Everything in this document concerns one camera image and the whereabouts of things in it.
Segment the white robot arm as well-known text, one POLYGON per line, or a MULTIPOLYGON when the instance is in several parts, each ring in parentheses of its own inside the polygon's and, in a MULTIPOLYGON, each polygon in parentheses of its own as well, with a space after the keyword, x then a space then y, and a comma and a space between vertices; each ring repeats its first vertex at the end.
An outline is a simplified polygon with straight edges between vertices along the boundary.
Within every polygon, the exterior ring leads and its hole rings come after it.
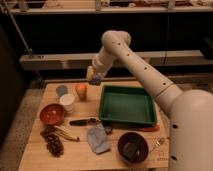
POLYGON ((213 171, 213 94, 179 88, 129 48, 126 31, 106 31, 101 42, 89 83, 100 84, 113 62, 122 62, 170 119, 168 171, 213 171))

